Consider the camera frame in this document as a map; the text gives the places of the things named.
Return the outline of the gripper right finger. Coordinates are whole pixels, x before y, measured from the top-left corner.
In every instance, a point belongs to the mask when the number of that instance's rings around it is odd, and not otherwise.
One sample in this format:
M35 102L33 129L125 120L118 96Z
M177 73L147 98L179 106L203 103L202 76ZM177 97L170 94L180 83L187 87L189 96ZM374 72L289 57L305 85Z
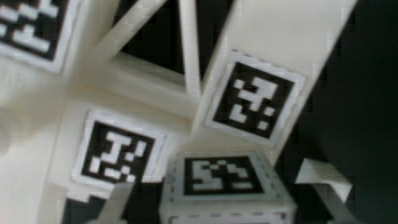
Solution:
M326 184L296 184L294 187L294 224L367 224L354 217Z

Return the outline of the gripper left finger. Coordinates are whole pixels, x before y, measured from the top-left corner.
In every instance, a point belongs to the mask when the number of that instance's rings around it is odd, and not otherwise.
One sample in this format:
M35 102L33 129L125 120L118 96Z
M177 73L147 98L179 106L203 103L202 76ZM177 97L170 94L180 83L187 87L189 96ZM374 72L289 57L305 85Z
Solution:
M161 183L118 183L97 218L84 224L159 224Z

